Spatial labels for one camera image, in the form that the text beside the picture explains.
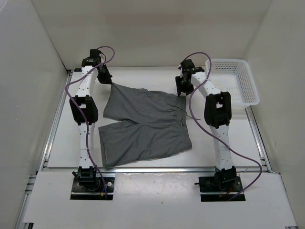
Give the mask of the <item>grey drawstring shorts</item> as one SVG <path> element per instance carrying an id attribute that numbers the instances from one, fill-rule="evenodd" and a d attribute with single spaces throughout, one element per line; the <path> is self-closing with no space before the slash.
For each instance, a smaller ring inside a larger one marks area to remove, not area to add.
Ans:
<path id="1" fill-rule="evenodd" d="M 99 127 L 102 164 L 116 167 L 190 150 L 186 97 L 113 83 Z"/>

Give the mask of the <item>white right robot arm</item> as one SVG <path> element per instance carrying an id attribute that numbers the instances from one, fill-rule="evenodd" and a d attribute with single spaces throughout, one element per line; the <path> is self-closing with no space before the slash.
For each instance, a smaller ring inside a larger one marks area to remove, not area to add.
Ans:
<path id="1" fill-rule="evenodd" d="M 191 67 L 181 71 L 175 78 L 177 93 L 191 94 L 196 87 L 205 98 L 204 120 L 210 127 L 215 147 L 214 186 L 221 191 L 230 187 L 237 173 L 229 149 L 229 123 L 232 118 L 231 95 L 222 92 L 207 76 L 202 67 Z"/>

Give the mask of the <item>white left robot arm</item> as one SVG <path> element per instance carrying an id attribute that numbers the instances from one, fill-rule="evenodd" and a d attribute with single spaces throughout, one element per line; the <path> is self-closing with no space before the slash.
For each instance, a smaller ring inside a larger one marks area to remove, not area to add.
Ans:
<path id="1" fill-rule="evenodd" d="M 99 118 L 98 108 L 92 93 L 96 79 L 101 78 L 102 83 L 105 84 L 111 83 L 112 76 L 109 74 L 106 63 L 107 61 L 99 54 L 83 59 L 81 77 L 65 86 L 72 117 L 77 124 L 80 135 L 79 169 L 81 171 L 91 169 L 95 173 L 101 172 L 92 158 L 92 149 L 94 148 L 93 133 L 95 123 Z"/>

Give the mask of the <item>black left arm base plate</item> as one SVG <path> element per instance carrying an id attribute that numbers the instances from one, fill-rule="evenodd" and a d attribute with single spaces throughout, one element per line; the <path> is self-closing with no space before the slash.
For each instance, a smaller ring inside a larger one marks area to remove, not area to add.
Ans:
<path id="1" fill-rule="evenodd" d="M 71 200 L 113 200 L 114 187 L 115 187 L 115 177 L 104 177 L 105 184 L 107 187 L 107 194 L 105 194 L 102 179 L 96 177 L 97 183 L 95 185 L 89 186 L 82 185 L 76 177 L 73 178 L 73 183 L 71 187 Z"/>

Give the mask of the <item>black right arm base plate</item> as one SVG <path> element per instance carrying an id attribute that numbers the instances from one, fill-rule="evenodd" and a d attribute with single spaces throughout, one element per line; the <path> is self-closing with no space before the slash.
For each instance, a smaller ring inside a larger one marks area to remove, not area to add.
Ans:
<path id="1" fill-rule="evenodd" d="M 198 177 L 194 183 L 199 186 L 201 202 L 226 202 L 243 189 L 241 178 L 219 186 L 214 177 Z"/>

